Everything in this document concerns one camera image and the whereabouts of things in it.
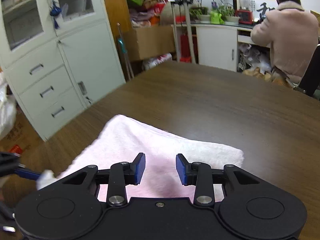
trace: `folded cloth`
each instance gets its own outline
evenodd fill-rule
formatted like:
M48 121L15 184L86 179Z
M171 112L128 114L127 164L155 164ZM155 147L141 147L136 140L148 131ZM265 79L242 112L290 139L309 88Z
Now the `folded cloth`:
M99 170L109 169L114 163L132 162L139 152L146 155L146 168L138 186L126 186L130 197L189 197L193 200L195 186L181 184L175 167L175 158L182 153L191 162L203 162L214 169L225 164L238 167L243 162L243 152L224 144L188 140L162 131L132 118L113 117L90 146L74 159L63 178L85 166L95 164ZM108 185L101 185L98 200L106 201ZM215 188L215 201L221 201L220 187Z

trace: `pink fleece jacket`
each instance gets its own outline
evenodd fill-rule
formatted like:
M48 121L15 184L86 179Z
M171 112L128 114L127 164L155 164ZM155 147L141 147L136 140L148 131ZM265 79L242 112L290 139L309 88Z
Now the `pink fleece jacket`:
M318 20L291 1L280 3L266 16L253 28L251 39L260 46L271 43L272 66L285 72L292 82L299 83L318 44Z

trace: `blender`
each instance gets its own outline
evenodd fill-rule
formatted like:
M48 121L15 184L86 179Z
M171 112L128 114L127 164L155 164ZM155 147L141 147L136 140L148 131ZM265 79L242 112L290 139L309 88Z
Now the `blender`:
M252 25L253 14L250 11L251 0L239 0L239 10L236 10L236 16L240 17L239 23Z

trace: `white plant pot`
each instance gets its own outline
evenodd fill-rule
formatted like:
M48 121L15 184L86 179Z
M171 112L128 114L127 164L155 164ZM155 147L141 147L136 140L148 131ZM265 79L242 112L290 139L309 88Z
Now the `white plant pot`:
M240 17L238 16L226 16L227 22L233 22L233 23L238 23Z
M210 23L210 15L200 15L201 23Z

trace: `blue gripper pad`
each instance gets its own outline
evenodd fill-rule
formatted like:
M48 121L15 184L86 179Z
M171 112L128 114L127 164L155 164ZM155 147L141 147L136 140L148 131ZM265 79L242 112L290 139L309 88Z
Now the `blue gripper pad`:
M17 174L19 177L24 179L30 179L30 180L37 180L40 178L41 174L36 173L34 171L25 169L25 168L17 168L14 171L15 174Z
M138 163L136 164L136 171L134 173L134 180L137 184L140 184L145 167L146 167L146 155L143 154L140 160L138 161Z
M182 160L177 155L176 156L176 169L179 174L182 185L187 186L187 176L186 176L186 167L184 166Z

